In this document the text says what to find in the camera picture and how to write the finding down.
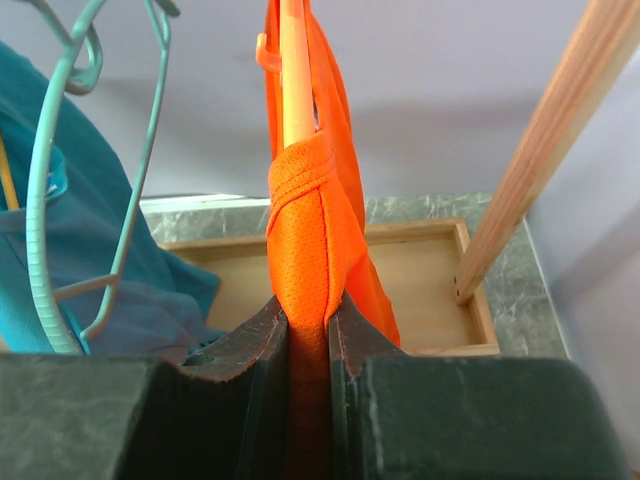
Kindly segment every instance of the wooden stick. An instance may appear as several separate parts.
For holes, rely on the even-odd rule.
[[[463,255],[454,293],[467,303],[640,41],[640,0],[592,0]]]

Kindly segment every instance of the plastic hanger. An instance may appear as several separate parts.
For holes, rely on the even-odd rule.
[[[54,351],[56,353],[82,353],[86,349],[84,340],[93,337],[104,328],[113,309],[115,293],[120,283],[127,251],[131,243],[133,227],[138,213],[138,204],[142,196],[142,188],[151,158],[151,150],[155,140],[162,98],[164,96],[171,45],[169,17],[178,16],[180,11],[170,0],[144,0],[162,53],[146,142],[141,155],[138,175],[132,185],[132,193],[111,271],[107,275],[69,285],[54,291],[47,270],[46,239],[44,235],[45,192],[51,149],[54,143],[56,124],[64,91],[84,95],[91,92],[98,82],[102,70],[102,49],[98,35],[93,27],[93,21],[107,0],[90,0],[78,16],[71,32],[68,32],[64,28],[53,9],[45,0],[19,1],[30,3],[40,11],[49,26],[56,33],[56,36],[62,41],[64,47],[53,75],[49,80],[49,87],[47,88],[43,101],[29,171],[26,206],[26,244],[31,293],[42,328]],[[160,18],[158,18],[154,3],[160,7]],[[85,69],[78,69],[75,67],[75,62],[80,54],[83,43],[87,44],[89,51],[89,66]],[[60,313],[57,302],[83,292],[103,287],[106,288],[98,315],[94,321],[80,333],[80,338],[78,338],[67,326]]]
[[[265,33],[260,33],[256,42],[258,65],[280,73],[285,147],[316,131],[304,7],[303,0],[280,0],[279,55],[267,51]]]
[[[7,202],[7,208],[9,210],[17,210],[18,208],[20,208],[20,203],[18,203],[18,195],[16,195],[16,187],[13,184],[11,169],[9,168],[9,159],[7,158],[7,151],[4,148],[4,141],[2,140],[1,132],[0,132],[0,180],[2,181],[2,190],[4,192],[4,199]]]

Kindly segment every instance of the orange mesh fabric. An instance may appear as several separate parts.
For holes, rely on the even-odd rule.
[[[269,270],[289,319],[288,478],[330,478],[331,409],[326,323],[346,289],[395,344],[400,337],[364,240],[365,209],[347,97],[327,40],[306,2],[313,94],[321,130],[282,148],[279,75],[267,73],[274,156],[269,171]],[[278,0],[267,48],[278,48]]]

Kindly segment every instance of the laundry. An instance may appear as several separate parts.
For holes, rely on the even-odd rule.
[[[25,205],[31,155],[48,79],[0,43],[0,132],[19,205],[0,199],[0,335],[13,352],[52,352],[35,310],[27,271]],[[131,187],[120,161],[93,124],[66,97],[50,162],[46,242],[54,288],[109,273]],[[181,362],[223,332],[205,326],[219,284],[159,248],[141,213],[105,329],[87,353],[157,353]],[[96,317],[103,291],[60,302],[78,333]]]
[[[278,53],[279,5],[267,10],[266,48]],[[396,345],[391,303],[368,255],[365,209],[340,70],[304,2],[311,83],[319,131],[284,148],[282,88],[268,72],[267,105],[273,163],[267,227],[273,291],[290,327],[289,478],[330,478],[331,409],[326,327],[346,290],[360,312]]]

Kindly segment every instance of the teal shirt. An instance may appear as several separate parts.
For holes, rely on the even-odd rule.
[[[21,207],[47,86],[26,58],[0,42],[0,132]],[[50,172],[46,241],[54,288],[109,273],[131,187],[115,152],[67,98]],[[137,218],[113,313],[88,350],[159,353],[180,362],[222,335],[204,325],[219,279],[160,249],[140,212]],[[26,265],[25,210],[8,211],[0,195],[0,333],[12,351],[51,352]],[[96,290],[61,302],[71,328],[88,326],[101,298]]]

